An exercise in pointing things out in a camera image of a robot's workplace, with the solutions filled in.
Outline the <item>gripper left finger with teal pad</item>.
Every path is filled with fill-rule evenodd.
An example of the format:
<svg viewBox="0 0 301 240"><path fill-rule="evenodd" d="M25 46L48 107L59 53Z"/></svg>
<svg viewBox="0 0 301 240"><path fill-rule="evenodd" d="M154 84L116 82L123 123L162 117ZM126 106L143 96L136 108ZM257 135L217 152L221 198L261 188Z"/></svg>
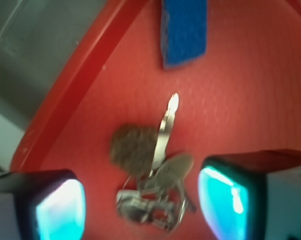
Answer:
<svg viewBox="0 0 301 240"><path fill-rule="evenodd" d="M82 183L67 169L0 172L0 240L80 240Z"/></svg>

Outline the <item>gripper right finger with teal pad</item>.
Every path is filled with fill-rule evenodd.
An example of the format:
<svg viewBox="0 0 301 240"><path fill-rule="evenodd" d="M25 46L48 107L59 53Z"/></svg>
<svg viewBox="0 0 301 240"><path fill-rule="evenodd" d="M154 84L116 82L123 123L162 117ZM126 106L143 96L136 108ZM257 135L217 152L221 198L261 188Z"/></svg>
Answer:
<svg viewBox="0 0 301 240"><path fill-rule="evenodd" d="M198 198L219 240L301 240L301 151L211 155Z"/></svg>

